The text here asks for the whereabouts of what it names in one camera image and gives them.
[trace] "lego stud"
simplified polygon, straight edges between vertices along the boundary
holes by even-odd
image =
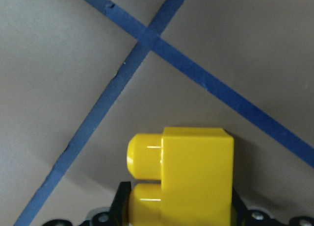
[[[136,179],[161,179],[161,134],[137,134],[129,142],[127,165]]]

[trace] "gray floor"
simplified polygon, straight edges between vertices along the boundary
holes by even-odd
[[[165,0],[113,0],[148,25]],[[314,0],[186,0],[162,38],[314,146]],[[0,0],[0,217],[12,225],[136,41],[82,0]],[[32,226],[80,223],[132,180],[126,148],[165,126],[235,137],[234,186],[314,217],[314,171],[150,53]]]

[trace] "blue painter's tape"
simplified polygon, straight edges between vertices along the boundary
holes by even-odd
[[[163,32],[183,1],[166,0],[149,25],[149,28],[154,30],[154,34],[159,35]],[[110,10],[114,7],[114,4],[110,0],[88,0],[88,2],[103,14],[106,14],[107,9]],[[147,47],[140,43],[135,45],[115,78],[99,97],[69,142],[66,150],[57,159],[51,172],[17,219],[14,224],[15,226],[30,225],[149,51]]]
[[[105,15],[141,44],[150,48],[314,168],[314,149],[275,119],[163,41],[153,30],[146,28],[120,7],[115,5],[107,8]]]

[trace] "blue tape line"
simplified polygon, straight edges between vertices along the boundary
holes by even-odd
[[[105,13],[104,11],[107,8],[110,9],[113,7],[113,3],[110,0],[89,1],[102,13]],[[183,1],[184,0],[166,0],[153,18],[149,28],[153,29],[157,34],[161,34]],[[17,219],[14,224],[15,226],[30,225],[149,51],[147,47],[139,43],[135,45],[115,78],[108,84],[90,113],[74,134],[66,150],[57,159],[45,181],[35,192],[34,196]]]
[[[90,0],[86,1],[98,8]],[[146,28],[120,7],[116,5],[110,8],[107,7],[102,13],[136,38],[142,45],[150,48],[180,72],[204,87],[208,92],[314,168],[314,149],[275,119],[159,38],[153,30]]]

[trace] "metal screw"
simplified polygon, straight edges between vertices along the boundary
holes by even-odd
[[[104,213],[104,214],[101,214],[99,217],[98,217],[98,221],[100,223],[104,223],[104,222],[107,222],[109,220],[109,216]]]
[[[251,216],[256,220],[263,220],[264,219],[264,215],[258,211],[254,211]]]
[[[307,220],[300,220],[299,221],[300,226],[313,226],[309,221]]]

